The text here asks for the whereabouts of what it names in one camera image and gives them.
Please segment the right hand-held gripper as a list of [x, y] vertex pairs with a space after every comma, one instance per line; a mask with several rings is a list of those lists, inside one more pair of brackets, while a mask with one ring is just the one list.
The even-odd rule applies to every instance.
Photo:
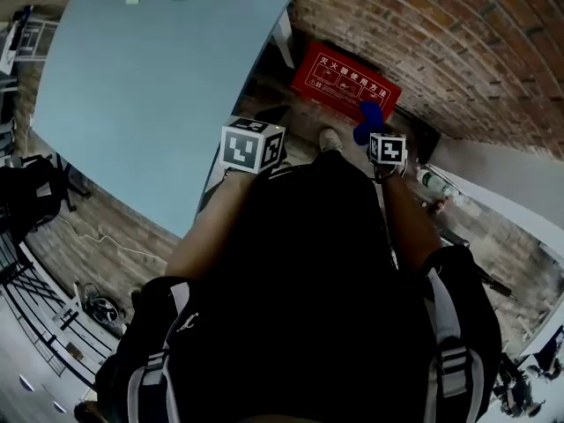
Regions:
[[402, 166], [406, 160], [406, 138], [371, 133], [368, 152], [376, 165]]

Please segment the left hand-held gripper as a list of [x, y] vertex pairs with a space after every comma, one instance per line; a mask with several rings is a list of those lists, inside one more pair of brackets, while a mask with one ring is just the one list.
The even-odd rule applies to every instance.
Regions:
[[282, 120], [290, 107], [282, 105], [253, 118], [232, 116], [222, 128], [219, 162], [246, 173], [261, 174], [281, 161], [286, 127]]

